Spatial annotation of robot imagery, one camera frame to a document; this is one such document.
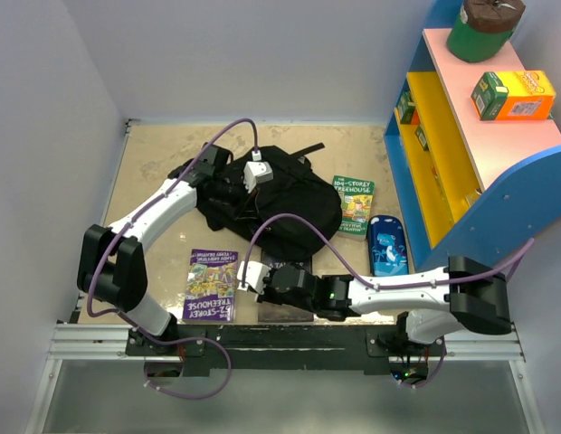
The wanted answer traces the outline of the black student backpack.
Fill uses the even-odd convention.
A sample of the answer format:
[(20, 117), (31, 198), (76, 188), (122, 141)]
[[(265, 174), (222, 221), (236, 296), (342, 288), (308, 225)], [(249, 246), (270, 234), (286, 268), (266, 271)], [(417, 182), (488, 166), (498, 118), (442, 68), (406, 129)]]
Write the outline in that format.
[(196, 189), (196, 209), (212, 231), (227, 229), (250, 240), (270, 217), (290, 213), (310, 222), (329, 240), (342, 220), (341, 200), (333, 185), (313, 172), (308, 159), (309, 154), (324, 147), (320, 142), (288, 153), (277, 146), (263, 146), (261, 156), (270, 164), (273, 179), (256, 186), (249, 199), (237, 206), (208, 201), (207, 184), (213, 179), (227, 179), (244, 186), (243, 169), (250, 153), (235, 159), (230, 150), (214, 145), (184, 180)]

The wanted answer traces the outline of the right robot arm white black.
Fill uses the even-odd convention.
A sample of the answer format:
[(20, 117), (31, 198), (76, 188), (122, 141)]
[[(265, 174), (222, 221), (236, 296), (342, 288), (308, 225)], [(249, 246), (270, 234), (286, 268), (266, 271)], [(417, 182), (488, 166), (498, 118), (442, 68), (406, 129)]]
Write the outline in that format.
[(394, 343), (406, 355), (461, 330), (511, 331), (504, 274), (463, 256), (429, 271), (386, 277), (318, 277), (298, 265), (273, 268), (258, 261), (243, 265), (238, 276), (260, 303), (297, 307), (333, 322), (398, 311)]

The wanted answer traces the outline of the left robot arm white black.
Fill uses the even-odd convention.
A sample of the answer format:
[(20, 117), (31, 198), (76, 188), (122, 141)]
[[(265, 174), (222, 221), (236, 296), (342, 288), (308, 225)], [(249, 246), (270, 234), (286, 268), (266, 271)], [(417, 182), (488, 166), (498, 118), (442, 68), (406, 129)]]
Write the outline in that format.
[(173, 169), (134, 211), (109, 226), (84, 233), (77, 287), (86, 294), (91, 317), (117, 314), (147, 337), (157, 354), (178, 344), (177, 320), (147, 292), (146, 253), (172, 224), (191, 212), (202, 193), (211, 193), (233, 161), (231, 151), (206, 144), (201, 155)]

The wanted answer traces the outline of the green 104-storey treehouse book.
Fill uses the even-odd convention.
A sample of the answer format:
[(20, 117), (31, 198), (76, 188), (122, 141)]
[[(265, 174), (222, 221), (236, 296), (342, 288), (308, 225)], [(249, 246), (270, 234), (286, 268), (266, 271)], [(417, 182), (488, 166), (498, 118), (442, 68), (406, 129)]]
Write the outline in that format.
[(363, 240), (370, 219), (375, 183), (335, 175), (332, 184), (341, 200), (342, 220), (337, 235)]

